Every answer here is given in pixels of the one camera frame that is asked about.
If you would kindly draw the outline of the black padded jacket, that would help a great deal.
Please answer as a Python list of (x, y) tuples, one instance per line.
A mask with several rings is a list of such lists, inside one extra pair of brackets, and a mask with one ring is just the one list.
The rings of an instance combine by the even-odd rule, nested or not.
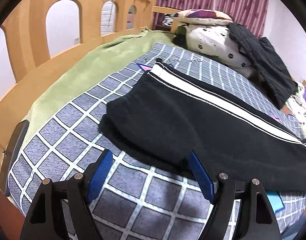
[(293, 81), (273, 45), (266, 37), (258, 39), (241, 24), (231, 23), (228, 29), (230, 39), (237, 42), (242, 55), (250, 60), (257, 73), (263, 78), (261, 84), (266, 96), (277, 109), (281, 109), (297, 89), (297, 83)]

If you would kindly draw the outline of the purple patchwork pillow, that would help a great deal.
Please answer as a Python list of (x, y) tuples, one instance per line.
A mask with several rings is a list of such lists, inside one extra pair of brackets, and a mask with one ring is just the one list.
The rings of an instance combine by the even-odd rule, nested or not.
[(229, 25), (233, 23), (233, 19), (226, 13), (207, 9), (182, 10), (170, 17), (181, 23), (195, 25)]

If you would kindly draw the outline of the white flower-print duvet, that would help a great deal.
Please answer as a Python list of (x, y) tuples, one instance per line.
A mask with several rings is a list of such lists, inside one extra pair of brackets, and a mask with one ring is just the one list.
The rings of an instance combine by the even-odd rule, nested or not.
[[(266, 96), (261, 84), (263, 78), (257, 73), (250, 60), (242, 55), (237, 42), (230, 39), (228, 26), (183, 24), (177, 28), (173, 42), (185, 49), (216, 57), (221, 63), (251, 80)], [(306, 101), (303, 99), (305, 86), (296, 81), (295, 83), (297, 83), (297, 89), (284, 106), (298, 120), (306, 138)]]

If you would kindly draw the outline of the grey checked star blanket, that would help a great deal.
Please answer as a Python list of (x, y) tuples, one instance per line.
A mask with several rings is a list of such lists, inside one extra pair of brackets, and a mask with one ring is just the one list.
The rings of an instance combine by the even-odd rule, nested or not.
[(293, 115), (277, 110), (242, 75), (206, 56), (156, 43), (141, 57), (106, 75), (74, 97), (35, 132), (27, 131), (8, 176), (10, 197), (22, 213), (44, 178), (62, 181), (96, 161), (104, 149), (113, 165), (90, 209), (107, 239), (197, 239), (213, 208), (198, 183), (141, 162), (99, 129), (106, 106), (127, 94), (157, 59), (176, 70), (218, 87), (275, 118), (300, 138), (304, 132)]

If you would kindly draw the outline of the wooden bed frame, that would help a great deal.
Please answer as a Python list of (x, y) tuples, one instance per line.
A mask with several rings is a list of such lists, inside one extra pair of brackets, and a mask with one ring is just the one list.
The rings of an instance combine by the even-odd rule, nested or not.
[(59, 0), (22, 0), (1, 27), (17, 85), (0, 102), (0, 191), (29, 128), (32, 104), (65, 72), (95, 48), (149, 30), (155, 0), (73, 0), (80, 11), (82, 42), (50, 56), (46, 14)]

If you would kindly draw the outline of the black pants white stripe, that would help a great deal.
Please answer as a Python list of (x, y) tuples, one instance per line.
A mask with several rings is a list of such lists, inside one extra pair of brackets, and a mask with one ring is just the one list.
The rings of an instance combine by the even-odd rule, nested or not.
[(99, 131), (135, 159), (182, 176), (192, 177), (194, 151), (215, 175), (257, 178), (269, 191), (306, 191), (306, 140), (162, 60), (107, 104)]

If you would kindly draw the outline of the green bed sheet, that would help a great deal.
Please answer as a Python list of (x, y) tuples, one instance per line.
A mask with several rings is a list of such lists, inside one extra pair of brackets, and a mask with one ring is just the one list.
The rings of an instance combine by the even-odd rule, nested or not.
[(146, 54), (155, 43), (171, 44), (173, 36), (167, 31), (145, 30), (118, 37), (87, 53), (32, 104), (25, 117), (30, 122), (28, 133), (36, 133), (66, 103)]

